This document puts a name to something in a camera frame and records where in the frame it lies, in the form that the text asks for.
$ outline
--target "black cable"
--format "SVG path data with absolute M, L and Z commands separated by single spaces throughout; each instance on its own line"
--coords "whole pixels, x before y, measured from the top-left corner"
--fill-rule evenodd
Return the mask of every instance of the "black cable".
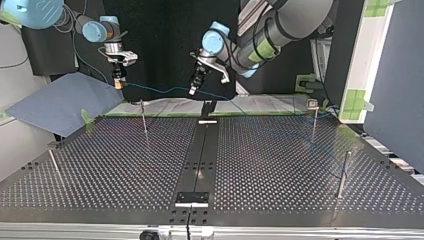
M 29 59 L 29 57 L 27 56 L 25 58 L 25 60 L 23 60 L 20 63 L 14 64 L 14 65 L 10 65 L 10 66 L 0 66 L 0 69 L 8 69 L 8 68 L 14 68 L 14 67 L 22 66 L 22 65 L 24 65 L 28 61 L 28 59 Z
M 317 81 L 321 83 L 322 88 L 324 89 L 325 96 L 328 99 L 330 106 L 334 106 L 333 101 L 331 101 L 330 96 L 328 95 L 327 88 L 325 87 L 324 76 L 322 76 L 322 73 L 321 73 L 321 68 L 320 68 L 320 64 L 319 64 L 319 57 L 318 57 L 318 39 L 317 38 L 315 38 L 315 54 L 317 55 L 318 74 L 319 74 L 319 77 L 321 79 L 321 81 L 319 81 L 318 79 L 317 79 Z M 339 113 L 336 111 L 336 109 L 334 109 L 334 112 L 336 113 L 337 117 L 339 117 Z

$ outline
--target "green tape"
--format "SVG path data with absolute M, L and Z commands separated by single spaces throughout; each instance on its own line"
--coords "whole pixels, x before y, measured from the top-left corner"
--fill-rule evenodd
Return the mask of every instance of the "green tape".
M 315 81 L 316 81 L 315 74 L 297 75 L 295 92 L 297 92 L 297 93 L 300 93 L 300 92 L 313 93 L 314 90 L 311 90 L 311 89 L 307 90 L 306 88 L 300 86 L 300 82 L 315 82 Z
M 247 116 L 297 116 L 297 115 L 305 115 L 308 114 L 308 111 L 296 111 L 289 112 L 246 112 Z M 211 117 L 225 117 L 225 116 L 246 116 L 242 112 L 217 112 L 210 114 Z
M 384 17 L 390 0 L 370 0 L 365 10 L 365 17 Z
M 259 52 L 259 54 L 264 57 L 264 58 L 273 58 L 275 57 L 275 51 L 274 48 L 272 48 L 271 44 L 269 44 L 267 39 L 264 39 L 261 44 L 259 44 L 259 46 L 257 47 L 257 50 Z M 258 54 L 256 54 L 255 51 L 253 51 L 252 54 L 250 54 L 249 59 L 252 62 L 262 62 L 262 59 L 258 56 Z
M 3 111 L 1 113 L 1 118 L 8 118 L 8 117 L 9 117 L 9 115 L 6 113 L 6 111 Z
M 0 20 L 16 25 L 18 27 L 22 27 L 17 17 L 5 11 L 0 11 Z
M 365 107 L 365 90 L 349 89 L 343 104 L 342 119 L 359 120 Z
M 179 118 L 179 117 L 200 117 L 200 113 L 146 113 L 145 117 Z M 104 117 L 143 117 L 141 113 L 108 113 Z
M 94 127 L 94 119 L 90 117 L 90 114 L 88 114 L 87 110 L 81 109 L 81 117 L 85 122 L 85 128 L 87 130 L 90 130 Z

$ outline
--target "robot end effector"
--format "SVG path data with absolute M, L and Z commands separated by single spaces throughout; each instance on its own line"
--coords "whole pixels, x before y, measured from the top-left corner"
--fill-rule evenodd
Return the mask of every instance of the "robot end effector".
M 230 82 L 226 67 L 217 63 L 217 59 L 244 78 L 250 78 L 263 62 L 273 60 L 282 47 L 315 31 L 333 4 L 333 0 L 266 1 L 268 5 L 255 23 L 252 38 L 242 47 L 228 38 L 228 27 L 219 22 L 212 23 L 203 36 L 198 54 L 191 53 L 197 61 L 191 78 L 191 95 L 202 86 L 211 69 L 223 74 L 222 83 Z M 264 14 L 269 5 L 272 9 Z M 263 27 L 256 32 L 259 23 Z
M 0 10 L 1 15 L 8 16 L 8 21 L 15 24 L 31 29 L 60 26 L 73 29 L 90 42 L 104 43 L 105 52 L 101 49 L 99 52 L 114 66 L 112 76 L 117 89 L 125 85 L 125 67 L 133 65 L 138 59 L 137 54 L 123 50 L 121 38 L 126 32 L 121 33 L 115 16 L 102 16 L 100 21 L 95 21 L 71 10 L 64 0 L 0 0 Z

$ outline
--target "blue cable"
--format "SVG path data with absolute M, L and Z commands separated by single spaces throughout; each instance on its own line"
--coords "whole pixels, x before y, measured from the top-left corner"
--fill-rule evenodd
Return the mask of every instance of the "blue cable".
M 153 92 L 157 92 L 157 93 L 160 93 L 160 94 L 168 94 L 168 93 L 173 92 L 173 91 L 175 91 L 175 90 L 190 91 L 190 89 L 188 89 L 188 88 L 183 88 L 183 87 L 173 87 L 173 88 L 170 88 L 170 89 L 168 89 L 168 90 L 162 91 L 162 90 L 159 90 L 159 89 L 156 89 L 156 88 L 146 87 L 146 86 L 142 86 L 142 85 L 135 84 L 135 83 L 128 83 L 128 85 L 129 85 L 129 86 L 138 87 L 138 88 L 147 89 L 147 90 L 150 90 L 150 91 L 153 91 Z M 221 96 L 221 95 L 217 95 L 217 94 L 214 94 L 214 93 L 210 93 L 210 92 L 200 91 L 200 90 L 197 90 L 196 92 L 199 92 L 199 93 L 201 93 L 201 94 L 205 94 L 205 95 L 209 95 L 209 96 L 212 96 L 212 97 L 216 97 L 216 98 L 220 98 L 220 99 L 223 99 L 223 100 L 229 101 L 229 102 L 231 102 L 231 104 L 233 104 L 233 105 L 234 105 L 234 106 L 235 106 L 238 110 L 240 110 L 240 112 L 242 112 L 244 115 L 246 115 L 246 116 L 247 116 L 247 113 L 246 113 L 245 111 L 243 111 L 243 109 L 241 109 L 241 107 L 239 107 L 237 104 L 235 104 L 233 101 L 231 101 L 231 100 L 230 100 L 229 98 L 227 98 L 227 97 L 224 97 L 224 96 Z

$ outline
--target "metal post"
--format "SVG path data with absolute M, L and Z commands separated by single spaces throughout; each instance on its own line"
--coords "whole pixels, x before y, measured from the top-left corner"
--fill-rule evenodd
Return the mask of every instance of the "metal post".
M 56 163 L 56 159 L 55 159 L 55 157 L 54 157 L 53 150 L 49 149 L 48 151 L 49 151 L 49 154 L 50 154 L 50 158 L 51 158 L 51 159 L 52 159 L 52 161 L 53 161 L 54 168 L 56 169 L 56 171 L 58 171 L 58 172 L 59 172 L 59 166 L 58 166 L 58 165 L 57 165 L 57 163 Z
M 347 151 L 346 155 L 345 155 L 345 160 L 344 160 L 344 163 L 343 163 L 342 173 L 341 173 L 341 176 L 340 176 L 339 189 L 337 190 L 337 198 L 342 197 L 344 185 L 345 185 L 345 182 L 346 182 L 346 166 L 349 164 L 349 160 L 350 160 L 351 156 L 352 156 L 352 152 Z
M 147 133 L 147 124 L 146 124 L 146 118 L 144 116 L 144 102 L 143 102 L 143 99 L 140 100 L 140 107 L 141 107 L 141 116 L 143 117 L 144 132 Z

